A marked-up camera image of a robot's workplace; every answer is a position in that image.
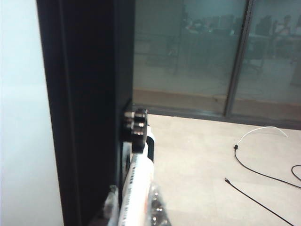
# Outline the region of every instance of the tiled floor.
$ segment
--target tiled floor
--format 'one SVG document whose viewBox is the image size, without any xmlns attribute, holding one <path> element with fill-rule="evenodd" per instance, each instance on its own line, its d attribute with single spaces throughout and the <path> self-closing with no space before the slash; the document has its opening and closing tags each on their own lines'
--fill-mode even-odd
<svg viewBox="0 0 301 226">
<path fill-rule="evenodd" d="M 230 185 L 301 225 L 301 189 L 254 174 L 239 165 L 233 146 L 256 126 L 150 115 L 156 136 L 155 181 L 173 226 L 286 226 Z M 275 129 L 247 136 L 238 157 L 247 166 L 301 186 L 290 172 L 301 164 L 301 131 Z M 301 176 L 301 169 L 295 169 Z"/>
</svg>

